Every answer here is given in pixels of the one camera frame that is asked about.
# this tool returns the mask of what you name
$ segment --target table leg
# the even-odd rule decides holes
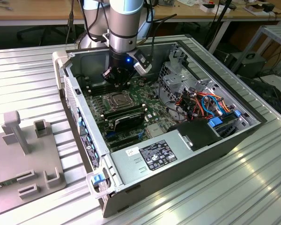
[[[248,52],[252,49],[252,47],[254,46],[254,44],[257,42],[257,40],[260,38],[261,34],[262,34],[262,29],[263,27],[259,27],[258,31],[256,32],[256,34],[254,35],[254,37],[251,39],[251,41],[248,43],[248,45],[246,46],[246,48],[244,49],[243,53],[240,55],[240,57],[238,58],[238,60],[234,63],[233,67],[231,68],[231,71],[233,73],[235,73],[238,70],[239,65],[242,63],[242,61],[244,60],[244,58],[246,57],[246,55],[248,54]]]
[[[262,45],[257,50],[257,53],[259,55],[261,55],[263,53],[263,51],[265,50],[265,48],[267,47],[267,45],[270,43],[271,40],[272,39],[270,37],[266,38],[266,40],[262,43]]]
[[[218,46],[219,42],[221,41],[224,33],[226,32],[227,28],[229,27],[230,21],[227,20],[225,22],[223,22],[223,24],[221,25],[221,28],[219,30],[219,32],[217,33],[217,35],[215,36],[210,48],[209,48],[209,52],[211,54],[214,53],[214,51],[216,50],[216,47]]]

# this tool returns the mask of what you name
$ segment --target motherboard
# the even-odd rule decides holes
[[[179,123],[159,100],[155,82],[133,79],[127,89],[84,96],[110,151],[148,140]]]

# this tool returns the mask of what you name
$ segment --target aluminum extrusion table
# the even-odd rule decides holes
[[[262,54],[266,46],[269,44],[271,40],[276,41],[281,45],[281,26],[279,25],[274,25],[274,26],[261,26],[252,40],[248,43],[246,48],[244,49],[243,53],[241,56],[238,58],[238,60],[235,62],[234,66],[232,67],[231,71],[236,72],[237,68],[241,64],[241,62],[244,60],[245,56],[248,54],[248,52],[253,48],[255,43],[258,41],[260,36],[262,34],[267,35],[267,39],[263,42],[263,44],[260,46],[260,48],[257,50],[258,54]]]
[[[0,215],[0,224],[277,224],[281,223],[281,116],[194,39],[180,39],[267,120],[227,156],[110,218],[92,198],[85,169],[62,108],[51,54],[74,45],[0,50],[2,114],[18,110],[21,125],[52,123],[67,187]],[[195,63],[190,68],[204,74]]]

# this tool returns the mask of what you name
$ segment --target robotic arm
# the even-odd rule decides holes
[[[110,47],[109,68],[103,77],[115,85],[121,85],[119,80],[127,82],[135,71],[147,74],[152,67],[151,56],[136,48],[143,3],[143,0],[84,0],[90,36],[100,42],[104,37]]]

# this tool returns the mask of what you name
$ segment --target power supply label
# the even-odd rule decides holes
[[[152,171],[177,160],[165,140],[140,149],[140,153]]]

